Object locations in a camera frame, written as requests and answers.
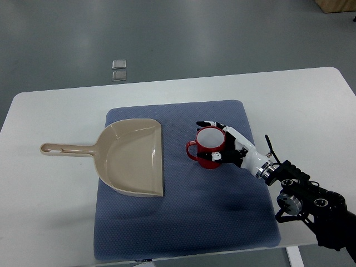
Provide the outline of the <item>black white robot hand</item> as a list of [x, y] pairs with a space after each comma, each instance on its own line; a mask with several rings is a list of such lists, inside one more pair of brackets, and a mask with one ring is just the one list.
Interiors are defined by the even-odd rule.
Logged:
[[224, 149], [218, 152], [199, 152], [198, 158], [218, 164], [234, 164], [249, 170], [258, 179], [263, 179], [269, 171], [275, 169], [272, 161], [258, 153], [255, 145], [233, 127], [215, 121], [198, 121], [196, 124], [201, 128], [214, 126], [225, 134]]

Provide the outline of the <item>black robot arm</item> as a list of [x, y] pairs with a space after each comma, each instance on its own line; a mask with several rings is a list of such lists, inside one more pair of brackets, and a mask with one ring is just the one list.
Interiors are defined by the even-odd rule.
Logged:
[[277, 222], [301, 221], [315, 234], [319, 246], [336, 251], [345, 248], [355, 260], [355, 214], [348, 210], [345, 198], [311, 181], [290, 161], [280, 162], [268, 135], [265, 139], [268, 155], [276, 163], [264, 171], [263, 179], [268, 186], [277, 181], [281, 186], [276, 199], [280, 207], [275, 215]]

